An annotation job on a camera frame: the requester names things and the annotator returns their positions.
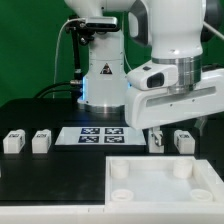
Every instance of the black cable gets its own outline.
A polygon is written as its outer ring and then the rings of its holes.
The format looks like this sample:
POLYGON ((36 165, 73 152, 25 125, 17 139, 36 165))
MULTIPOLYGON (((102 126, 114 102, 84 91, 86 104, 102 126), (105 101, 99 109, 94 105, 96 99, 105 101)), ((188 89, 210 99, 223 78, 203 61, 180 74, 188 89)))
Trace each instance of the black cable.
POLYGON ((213 70, 220 69, 220 68, 224 68, 224 66, 221 64, 214 63, 214 64, 202 66, 202 71, 208 72, 208 71, 213 71, 213 70))
POLYGON ((46 88, 42 89, 40 92, 38 92, 34 98, 38 98, 39 96, 41 96, 43 93, 45 93, 46 91, 59 87, 59 86, 67 86, 70 85, 70 82, 59 82, 59 83, 55 83, 53 85, 47 86, 46 88))
POLYGON ((40 96, 40 98, 44 98, 46 95, 50 94, 50 93, 55 93, 55 92, 71 92, 71 89, 58 89, 58 90, 49 90, 47 92, 45 92, 43 95, 40 96))

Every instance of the robot logo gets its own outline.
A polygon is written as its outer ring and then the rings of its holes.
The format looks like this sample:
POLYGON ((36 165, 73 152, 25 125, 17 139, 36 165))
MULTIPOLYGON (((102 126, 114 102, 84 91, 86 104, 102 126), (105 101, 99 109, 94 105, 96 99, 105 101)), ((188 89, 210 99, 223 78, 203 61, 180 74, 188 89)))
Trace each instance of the robot logo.
POLYGON ((104 75, 112 75, 112 71, 110 69, 110 66, 108 65, 108 63, 106 63, 101 71, 100 74, 104 74, 104 75))

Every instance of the cable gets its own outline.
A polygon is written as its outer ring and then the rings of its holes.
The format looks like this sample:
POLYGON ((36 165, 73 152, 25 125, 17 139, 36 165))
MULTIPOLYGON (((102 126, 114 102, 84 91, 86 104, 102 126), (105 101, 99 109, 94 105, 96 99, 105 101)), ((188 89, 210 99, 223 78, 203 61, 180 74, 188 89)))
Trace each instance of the cable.
POLYGON ((44 98, 46 95, 48 95, 50 93, 55 93, 55 92, 71 92, 71 90, 70 89, 49 90, 49 91, 45 92, 40 98, 44 98))
POLYGON ((56 52, 55 52, 55 63, 54 63, 54 84, 56 83, 57 81, 57 73, 58 73, 58 54, 59 54, 59 47, 60 47, 60 42, 61 42, 61 36, 62 36, 62 32, 64 30, 64 28, 69 24, 69 23, 72 23, 72 22, 75 22, 75 21, 84 21, 85 19, 84 18, 78 18, 78 19, 70 19, 68 20, 67 22, 65 22, 63 24, 63 26, 61 27, 60 31, 59 31, 59 34, 58 34, 58 40, 57 40, 57 45, 56 45, 56 52))
POLYGON ((216 30, 215 28, 213 28, 212 26, 210 26, 208 23, 206 23, 205 21, 204 21, 204 26, 208 29, 208 30, 210 30, 212 33, 214 33, 216 36, 218 36, 221 40, 223 40, 224 41, 224 35, 222 34, 222 33, 220 33, 218 30, 216 30))
POLYGON ((59 82, 59 83, 55 83, 53 85, 47 86, 46 88, 42 89, 41 91, 39 91, 34 98, 38 98, 39 96, 41 96, 43 93, 45 93, 46 91, 53 89, 55 87, 59 87, 59 86, 67 86, 70 85, 70 82, 59 82))
MULTIPOLYGON (((123 16, 122 16, 122 31, 123 31, 123 35, 124 35, 124 12, 123 12, 123 16)), ((125 48, 123 49, 123 51, 124 51, 124 60, 125 60, 125 63, 128 66, 129 71, 131 71, 132 68, 131 68, 131 66, 130 66, 130 64, 128 62, 125 48)))

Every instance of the black panel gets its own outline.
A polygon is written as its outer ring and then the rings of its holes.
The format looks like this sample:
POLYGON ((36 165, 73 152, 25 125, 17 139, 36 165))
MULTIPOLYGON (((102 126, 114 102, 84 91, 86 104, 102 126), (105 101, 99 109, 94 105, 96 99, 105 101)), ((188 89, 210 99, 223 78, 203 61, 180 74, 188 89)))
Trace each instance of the black panel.
MULTIPOLYGON (((223 22, 223 9, 220 4, 220 0, 207 0, 206 1, 206 13, 205 13, 205 22, 219 29, 223 22)), ((201 41, 207 42, 214 36, 207 28, 203 27, 201 33, 201 41)))
POLYGON ((130 12, 136 16, 138 20, 138 36, 133 37, 133 40, 141 45, 148 45, 148 15, 145 5, 140 1, 136 1, 130 12))
POLYGON ((148 88, 155 88, 155 87, 160 87, 164 85, 164 74, 163 73, 157 73, 151 77, 148 78, 147 80, 147 87, 148 88))

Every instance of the white block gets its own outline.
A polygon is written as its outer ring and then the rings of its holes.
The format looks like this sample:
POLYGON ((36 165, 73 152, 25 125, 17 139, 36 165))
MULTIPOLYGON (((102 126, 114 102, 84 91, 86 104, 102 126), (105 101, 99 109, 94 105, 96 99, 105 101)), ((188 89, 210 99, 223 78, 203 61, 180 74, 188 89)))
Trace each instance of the white block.
POLYGON ((194 154, 195 152, 195 140, 188 131, 175 131, 174 144, 180 154, 194 154))
POLYGON ((32 139, 33 153, 47 153, 51 146, 51 131, 37 131, 32 139))
POLYGON ((9 134, 4 138, 3 145, 5 154, 19 153, 25 145, 25 131, 10 131, 9 134))

